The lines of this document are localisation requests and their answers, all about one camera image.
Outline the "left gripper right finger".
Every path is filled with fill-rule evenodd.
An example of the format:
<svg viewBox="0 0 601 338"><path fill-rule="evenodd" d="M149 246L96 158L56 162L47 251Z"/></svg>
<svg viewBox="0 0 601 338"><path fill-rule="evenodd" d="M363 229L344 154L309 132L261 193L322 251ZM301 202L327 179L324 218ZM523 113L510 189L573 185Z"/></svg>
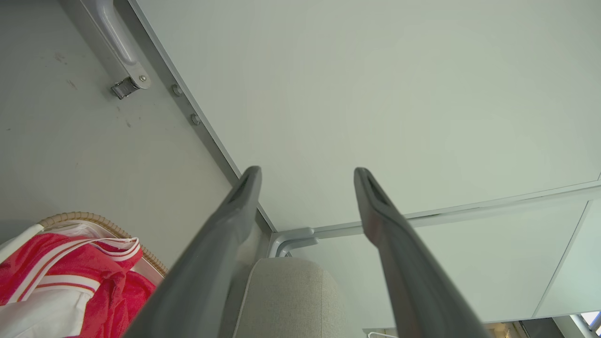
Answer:
<svg viewBox="0 0 601 338"><path fill-rule="evenodd" d="M378 249L401 338L488 338L485 326L366 168L354 169L362 229Z"/></svg>

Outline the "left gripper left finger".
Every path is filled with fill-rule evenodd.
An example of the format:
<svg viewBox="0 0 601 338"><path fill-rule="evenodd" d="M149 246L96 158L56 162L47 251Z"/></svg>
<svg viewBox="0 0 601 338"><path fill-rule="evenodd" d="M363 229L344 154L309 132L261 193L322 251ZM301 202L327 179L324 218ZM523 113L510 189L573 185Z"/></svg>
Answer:
<svg viewBox="0 0 601 338"><path fill-rule="evenodd" d="M248 167L148 302L126 338L216 338L238 249L257 213L262 173Z"/></svg>

